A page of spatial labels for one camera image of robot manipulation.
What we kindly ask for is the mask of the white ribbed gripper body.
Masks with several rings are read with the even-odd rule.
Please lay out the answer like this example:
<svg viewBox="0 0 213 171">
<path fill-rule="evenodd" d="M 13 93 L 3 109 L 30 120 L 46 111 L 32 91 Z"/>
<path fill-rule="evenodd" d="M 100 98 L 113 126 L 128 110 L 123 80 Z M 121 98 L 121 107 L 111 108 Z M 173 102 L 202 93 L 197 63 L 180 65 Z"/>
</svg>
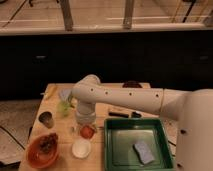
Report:
<svg viewBox="0 0 213 171">
<path fill-rule="evenodd" d="M 78 101 L 75 116 L 79 124 L 94 123 L 96 119 L 95 104 Z"/>
</svg>

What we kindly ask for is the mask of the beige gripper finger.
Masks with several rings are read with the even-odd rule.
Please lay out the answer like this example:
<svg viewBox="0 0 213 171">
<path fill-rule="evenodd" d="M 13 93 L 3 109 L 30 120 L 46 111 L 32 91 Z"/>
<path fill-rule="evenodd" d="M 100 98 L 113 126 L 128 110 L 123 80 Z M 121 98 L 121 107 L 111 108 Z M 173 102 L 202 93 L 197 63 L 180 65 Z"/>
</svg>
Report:
<svg viewBox="0 0 213 171">
<path fill-rule="evenodd" d="M 82 127 L 81 124 L 76 124 L 76 126 L 75 126 L 75 132 L 76 132 L 76 133 L 79 133 L 80 130 L 81 130 L 81 127 Z"/>
<path fill-rule="evenodd" d="M 98 126 L 97 126 L 96 124 L 93 124 L 92 126 L 93 126 L 93 128 L 94 128 L 95 132 L 97 132 L 97 131 L 98 131 L 98 129 L 99 129 L 99 128 L 98 128 Z"/>
</svg>

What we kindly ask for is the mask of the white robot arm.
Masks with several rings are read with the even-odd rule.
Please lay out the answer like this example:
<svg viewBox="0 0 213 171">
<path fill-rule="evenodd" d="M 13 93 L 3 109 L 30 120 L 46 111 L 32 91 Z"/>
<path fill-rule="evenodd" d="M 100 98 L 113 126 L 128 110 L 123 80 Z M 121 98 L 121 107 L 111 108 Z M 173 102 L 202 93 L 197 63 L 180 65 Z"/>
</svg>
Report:
<svg viewBox="0 0 213 171">
<path fill-rule="evenodd" d="M 107 87 L 97 76 L 88 75 L 73 86 L 72 95 L 78 101 L 78 121 L 94 121 L 97 103 L 176 120 L 176 171 L 213 171 L 213 89 Z"/>
</svg>

